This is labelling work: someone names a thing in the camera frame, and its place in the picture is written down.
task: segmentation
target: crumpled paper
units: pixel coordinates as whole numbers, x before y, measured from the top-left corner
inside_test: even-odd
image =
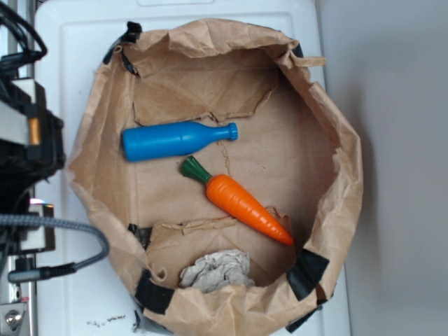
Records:
[[[198,288],[203,293],[217,291],[230,284],[251,287],[255,281],[247,277],[249,267],[249,254],[237,249],[207,254],[196,260],[193,266],[182,270],[179,286]]]

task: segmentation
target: toy carrot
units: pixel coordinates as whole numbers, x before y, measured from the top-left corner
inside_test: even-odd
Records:
[[[230,176],[210,175],[193,156],[182,164],[181,173],[203,182],[209,200],[239,221],[286,245],[294,243],[293,238],[263,205]]]

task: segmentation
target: gray wall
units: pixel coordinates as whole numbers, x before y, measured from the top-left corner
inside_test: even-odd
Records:
[[[327,91],[363,141],[352,335],[448,335],[448,1],[317,2]]]

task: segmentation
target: paper bag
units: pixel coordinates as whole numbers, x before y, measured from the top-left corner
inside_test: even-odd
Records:
[[[128,27],[96,73],[66,171],[111,244],[112,266],[145,316],[176,335],[293,330],[332,297],[363,193],[358,135],[309,79],[307,67],[323,59],[302,57],[280,31],[242,22]],[[237,141],[195,156],[271,206],[292,248],[210,203],[203,185],[179,173],[184,157],[126,161],[123,130],[181,120],[237,123]],[[139,239],[145,230],[150,241]],[[235,247],[249,252],[257,286],[207,294],[177,286],[197,258]]]

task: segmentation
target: cable connector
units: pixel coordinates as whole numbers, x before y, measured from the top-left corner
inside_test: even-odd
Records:
[[[22,282],[34,282],[54,277],[62,277],[64,275],[75,273],[76,269],[74,268],[74,265],[75,263],[71,262],[55,267],[47,266],[24,271],[12,271],[8,274],[8,280],[13,284],[20,284]]]

